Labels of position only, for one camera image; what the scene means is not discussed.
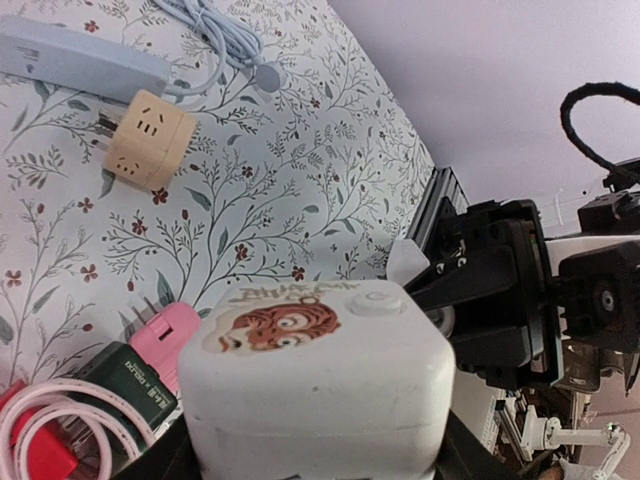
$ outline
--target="screw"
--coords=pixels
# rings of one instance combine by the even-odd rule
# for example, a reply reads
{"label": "screw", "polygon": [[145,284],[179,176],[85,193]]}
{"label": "screw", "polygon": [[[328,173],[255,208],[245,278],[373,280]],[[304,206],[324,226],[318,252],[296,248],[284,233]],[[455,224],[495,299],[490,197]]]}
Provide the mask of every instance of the screw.
{"label": "screw", "polygon": [[602,292],[600,301],[602,302],[602,307],[607,312],[613,312],[613,309],[616,307],[616,303],[613,299],[613,294],[609,290],[605,290],[604,292]]}

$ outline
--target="leaf pattern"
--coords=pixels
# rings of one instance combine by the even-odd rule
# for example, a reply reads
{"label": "leaf pattern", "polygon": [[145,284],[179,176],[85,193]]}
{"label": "leaf pattern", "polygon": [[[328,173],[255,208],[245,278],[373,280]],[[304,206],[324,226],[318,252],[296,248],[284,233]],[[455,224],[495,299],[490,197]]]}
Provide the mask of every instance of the leaf pattern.
{"label": "leaf pattern", "polygon": [[[325,1],[216,7],[263,37],[286,81],[266,94],[227,67],[207,95],[176,99],[198,126],[160,191],[100,170],[98,113],[121,106],[0,82],[0,384],[76,371],[129,339],[149,303],[183,301],[204,318],[231,286],[384,275],[433,171],[384,80]],[[5,13],[165,58],[183,87],[218,61],[151,0],[13,0]]]}

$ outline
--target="wire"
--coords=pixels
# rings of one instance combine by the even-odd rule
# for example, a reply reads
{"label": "wire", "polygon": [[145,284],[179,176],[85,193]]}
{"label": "wire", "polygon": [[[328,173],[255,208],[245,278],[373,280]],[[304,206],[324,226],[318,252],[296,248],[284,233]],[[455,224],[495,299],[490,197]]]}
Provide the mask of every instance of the wire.
{"label": "wire", "polygon": [[[127,417],[141,433],[148,446],[155,437],[145,419],[118,395],[89,382],[76,379],[58,378],[31,385],[18,392],[0,411],[0,478],[2,480],[29,480],[28,450],[37,430],[48,421],[68,415],[75,415],[87,423],[94,432],[100,448],[100,472],[98,480],[108,480],[111,476],[111,448],[102,427],[111,430],[122,442],[130,460],[140,456],[140,450],[131,434],[115,418],[106,412],[75,402],[60,395],[61,392],[82,393],[108,403]],[[16,420],[34,406],[49,405],[38,411],[20,431],[16,444],[15,459],[11,455],[11,432]]]}
{"label": "wire", "polygon": [[199,95],[222,76],[225,64],[233,68],[255,68],[263,63],[263,43],[247,25],[221,14],[208,0],[155,0],[169,15],[205,35],[219,56],[218,65],[206,83],[194,88],[168,85],[164,93],[173,96]]}
{"label": "wire", "polygon": [[620,177],[631,180],[634,183],[640,184],[640,175],[626,168],[620,167],[614,163],[605,160],[598,155],[591,147],[582,141],[573,128],[571,123],[571,111],[576,104],[586,98],[605,96],[605,97],[620,97],[627,100],[634,105],[640,105],[640,91],[635,88],[628,87],[622,83],[614,82],[602,82],[602,83],[586,83],[585,85],[576,88],[565,97],[562,105],[560,106],[560,121],[562,128],[567,135],[567,138],[575,147],[580,150],[589,160],[593,161],[596,165],[608,170],[610,173],[615,173]]}

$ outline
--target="green box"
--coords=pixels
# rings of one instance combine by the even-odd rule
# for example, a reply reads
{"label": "green box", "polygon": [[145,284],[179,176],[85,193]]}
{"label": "green box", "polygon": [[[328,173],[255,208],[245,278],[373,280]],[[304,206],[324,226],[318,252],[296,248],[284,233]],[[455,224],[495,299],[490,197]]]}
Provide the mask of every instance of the green box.
{"label": "green box", "polygon": [[[149,423],[157,428],[175,410],[176,397],[160,381],[158,374],[126,343],[112,342],[76,374],[76,378],[100,385],[129,402]],[[97,398],[83,394],[72,397],[93,405],[117,418],[144,445],[138,429],[119,410]]]}

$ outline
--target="cartoon tiger face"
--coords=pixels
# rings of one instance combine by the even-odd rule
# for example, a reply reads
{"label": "cartoon tiger face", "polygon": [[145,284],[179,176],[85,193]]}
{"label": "cartoon tiger face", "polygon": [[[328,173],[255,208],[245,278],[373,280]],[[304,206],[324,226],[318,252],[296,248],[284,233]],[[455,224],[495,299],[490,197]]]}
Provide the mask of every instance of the cartoon tiger face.
{"label": "cartoon tiger face", "polygon": [[256,308],[236,317],[218,337],[221,352],[268,352],[304,345],[340,327],[338,315],[316,298]]}

